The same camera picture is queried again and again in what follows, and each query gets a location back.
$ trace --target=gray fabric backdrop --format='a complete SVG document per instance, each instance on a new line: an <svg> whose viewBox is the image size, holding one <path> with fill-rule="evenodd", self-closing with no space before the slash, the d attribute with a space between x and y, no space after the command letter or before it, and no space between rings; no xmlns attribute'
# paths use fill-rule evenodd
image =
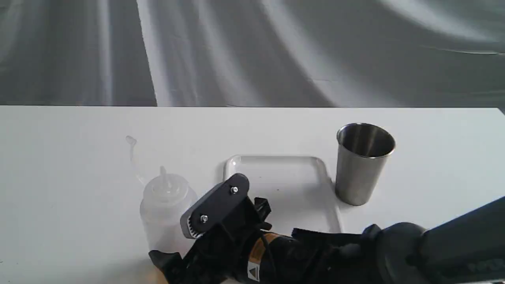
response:
<svg viewBox="0 0 505 284"><path fill-rule="evenodd" d="M0 0L0 104L501 107L503 0Z"/></svg>

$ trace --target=stainless steel cup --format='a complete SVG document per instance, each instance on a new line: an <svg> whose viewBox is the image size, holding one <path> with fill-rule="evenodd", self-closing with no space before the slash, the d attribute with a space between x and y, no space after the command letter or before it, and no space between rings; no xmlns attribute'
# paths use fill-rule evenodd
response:
<svg viewBox="0 0 505 284"><path fill-rule="evenodd" d="M347 124L337 132L335 193L351 205L370 199L395 141L386 130L368 123Z"/></svg>

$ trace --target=plastic tray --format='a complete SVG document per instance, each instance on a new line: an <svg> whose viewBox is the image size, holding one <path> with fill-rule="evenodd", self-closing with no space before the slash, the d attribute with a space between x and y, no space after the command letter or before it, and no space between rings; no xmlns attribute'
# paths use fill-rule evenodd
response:
<svg viewBox="0 0 505 284"><path fill-rule="evenodd" d="M337 197L323 161L315 157L233 156L224 178L246 175L249 197L267 198L272 231L291 235L293 228L342 232Z"/></svg>

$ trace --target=bolt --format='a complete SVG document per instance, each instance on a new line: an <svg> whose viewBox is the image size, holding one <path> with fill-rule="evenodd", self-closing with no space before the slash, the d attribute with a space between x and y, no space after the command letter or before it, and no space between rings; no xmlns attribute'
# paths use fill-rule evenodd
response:
<svg viewBox="0 0 505 284"><path fill-rule="evenodd" d="M209 217L207 215L200 216L200 222L205 224L208 220L209 220Z"/></svg>

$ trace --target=plastic squeeze bottle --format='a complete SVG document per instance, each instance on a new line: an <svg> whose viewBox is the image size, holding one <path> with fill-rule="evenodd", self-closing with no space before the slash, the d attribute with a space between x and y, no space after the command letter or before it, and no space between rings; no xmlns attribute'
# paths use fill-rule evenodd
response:
<svg viewBox="0 0 505 284"><path fill-rule="evenodd" d="M137 140L131 136L127 136L126 140L131 145L130 161L136 168L133 147ZM137 178L144 184L143 177L138 173ZM140 203L140 218L149 250L179 252L181 256L189 251L194 240L182 234L180 218L196 201L196 193L184 177L167 173L163 166L160 167L160 175L145 185Z"/></svg>

